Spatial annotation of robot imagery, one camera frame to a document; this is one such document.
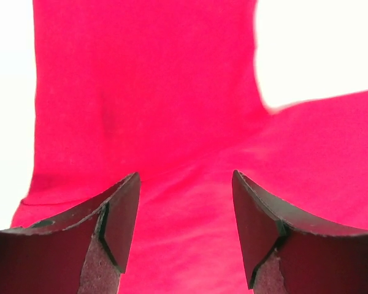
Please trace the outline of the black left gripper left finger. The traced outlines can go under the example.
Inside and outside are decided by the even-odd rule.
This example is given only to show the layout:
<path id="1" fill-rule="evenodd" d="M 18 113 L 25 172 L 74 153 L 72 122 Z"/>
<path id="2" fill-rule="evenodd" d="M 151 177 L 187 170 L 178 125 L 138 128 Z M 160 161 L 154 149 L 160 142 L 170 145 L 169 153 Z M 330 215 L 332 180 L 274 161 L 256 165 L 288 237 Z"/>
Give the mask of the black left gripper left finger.
<path id="1" fill-rule="evenodd" d="M 116 293 L 140 195 L 133 173 L 28 228 L 0 231 L 0 293 Z"/>

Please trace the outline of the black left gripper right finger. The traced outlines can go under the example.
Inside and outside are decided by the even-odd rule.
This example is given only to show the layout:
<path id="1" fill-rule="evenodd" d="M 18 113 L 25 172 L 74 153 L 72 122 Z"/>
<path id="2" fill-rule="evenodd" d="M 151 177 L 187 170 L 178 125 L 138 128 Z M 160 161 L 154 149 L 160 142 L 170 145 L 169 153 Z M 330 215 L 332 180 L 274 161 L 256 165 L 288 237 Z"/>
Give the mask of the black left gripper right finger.
<path id="1" fill-rule="evenodd" d="M 254 293 L 368 294 L 368 230 L 310 214 L 239 171 L 232 197 Z"/>

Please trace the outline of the red t shirt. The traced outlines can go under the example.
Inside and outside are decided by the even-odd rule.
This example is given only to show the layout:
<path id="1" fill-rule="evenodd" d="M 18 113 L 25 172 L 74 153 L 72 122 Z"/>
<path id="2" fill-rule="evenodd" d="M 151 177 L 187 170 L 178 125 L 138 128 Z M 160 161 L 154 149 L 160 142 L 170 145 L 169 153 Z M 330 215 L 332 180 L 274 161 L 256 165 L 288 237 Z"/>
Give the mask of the red t shirt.
<path id="1" fill-rule="evenodd" d="M 121 293 L 247 293 L 240 170 L 313 214 L 368 229 L 368 91 L 269 113 L 254 1 L 34 1 L 34 171 L 26 227 L 139 172 Z"/>

